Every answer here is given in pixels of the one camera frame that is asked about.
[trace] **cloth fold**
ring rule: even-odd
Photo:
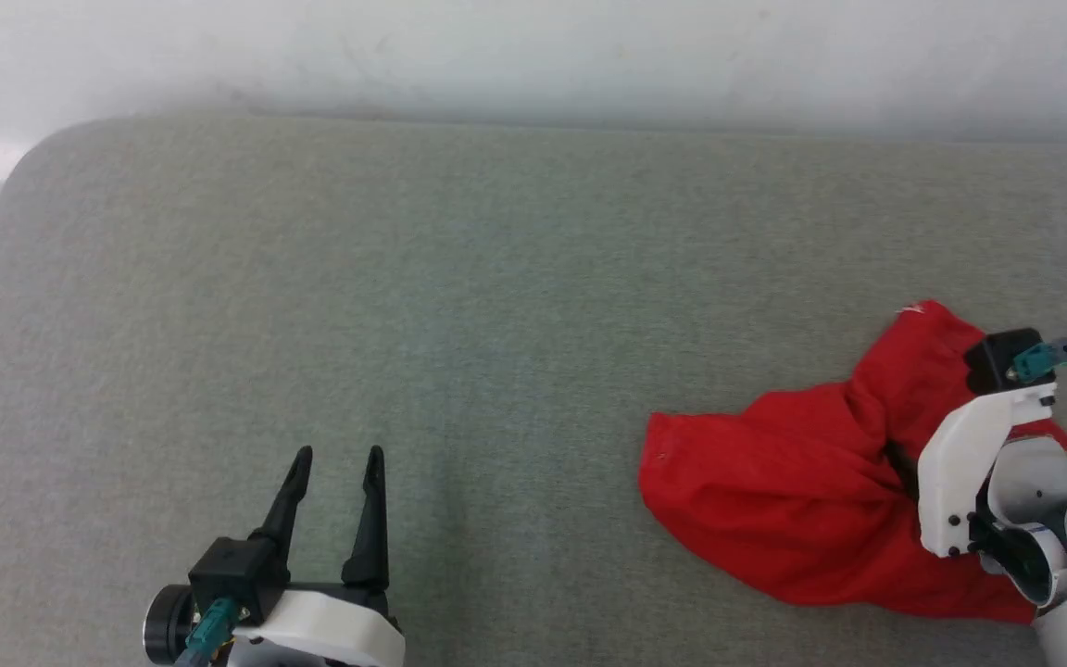
[[[962,354],[984,334],[937,301],[903,308],[845,383],[771,392],[744,413],[653,414],[641,495],[678,541],[792,604],[865,602],[929,617],[1032,621],[1035,608],[977,554],[920,544],[917,504],[885,447],[915,461],[973,398]],[[1049,434],[1051,420],[1014,436]]]

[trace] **gray fabric surface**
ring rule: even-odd
[[[62,132],[0,200],[0,664],[144,664],[154,592],[303,444],[302,579],[385,448],[411,666],[1040,664],[1029,629],[775,602],[636,491],[651,411],[842,379],[927,297],[1067,334],[1067,146]]]

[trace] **crumpled red cloth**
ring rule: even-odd
[[[759,397],[742,414],[653,414],[640,490],[657,521],[712,565],[792,604],[865,602],[930,617],[1032,621],[977,554],[920,544],[917,504],[885,456],[918,459],[973,398],[962,354],[983,338],[937,301],[903,308],[846,383]],[[1051,420],[1015,435],[1049,434]]]

